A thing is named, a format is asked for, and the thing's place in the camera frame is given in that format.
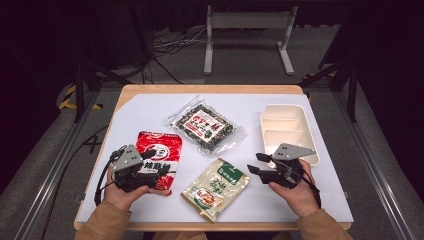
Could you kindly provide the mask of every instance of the metal frame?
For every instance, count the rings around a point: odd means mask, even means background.
[[[207,43],[204,74],[212,74],[214,28],[282,28],[284,39],[277,42],[278,51],[286,69],[287,75],[294,75],[294,70],[287,53],[287,44],[296,18],[297,6],[290,12],[213,12],[208,5],[206,18]]]

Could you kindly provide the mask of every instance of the hand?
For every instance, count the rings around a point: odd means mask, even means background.
[[[311,176],[311,182],[315,184],[315,181],[311,174],[311,166],[309,163],[300,160],[303,169]],[[308,186],[305,181],[300,181],[300,183],[293,189],[285,188],[280,186],[277,183],[270,182],[268,186],[279,196],[284,198],[289,207],[293,212],[299,217],[305,217],[315,211],[319,210],[318,204],[314,198],[312,189]]]
[[[112,183],[112,169],[109,168],[107,171],[106,188],[105,188],[105,200],[110,204],[114,205],[118,209],[129,211],[132,203],[143,196],[148,190],[148,186],[141,186],[132,192],[125,192],[119,189],[115,184]]]

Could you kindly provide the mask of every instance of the floor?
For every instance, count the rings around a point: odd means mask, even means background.
[[[275,46],[281,38],[279,32],[223,31],[214,38],[212,75],[203,75],[205,44],[201,38],[178,53],[158,57],[166,71],[150,61],[144,78],[138,74],[130,80],[142,83],[144,79],[146,84],[179,84],[175,79],[185,84],[296,84],[306,74],[318,71],[337,29],[323,26],[293,30],[288,53],[294,76],[285,74],[279,58]],[[125,71],[130,70],[123,68],[116,73]],[[0,239],[73,238],[79,202],[122,88],[104,78],[102,83],[101,91],[86,92],[86,102],[100,105],[100,109],[90,107],[80,122],[74,123],[75,109],[63,108],[0,196]],[[359,89],[357,123],[352,123],[346,116],[346,87],[331,92],[327,83],[328,79],[322,79],[304,91],[311,96],[312,109],[355,220],[348,232],[355,239],[365,240],[424,239],[423,203],[400,170],[366,97]],[[57,97],[58,105],[68,89],[64,86]],[[291,234],[301,239],[298,233]],[[142,236],[128,232],[125,239]]]

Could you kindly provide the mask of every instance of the white plastic tray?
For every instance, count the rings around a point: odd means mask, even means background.
[[[311,130],[301,106],[270,104],[261,114],[262,139],[266,154],[273,154],[281,143],[316,149]],[[318,153],[301,159],[311,166],[319,163]]]

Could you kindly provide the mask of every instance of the red snack bag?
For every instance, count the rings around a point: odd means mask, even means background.
[[[160,177],[156,187],[149,189],[151,193],[160,195],[170,195],[172,182],[180,160],[182,140],[177,134],[153,133],[142,131],[138,134],[136,149],[139,152],[145,152],[151,149],[156,150],[156,155],[150,159],[144,160],[140,173],[152,173],[157,171],[165,164],[170,165],[169,172]]]

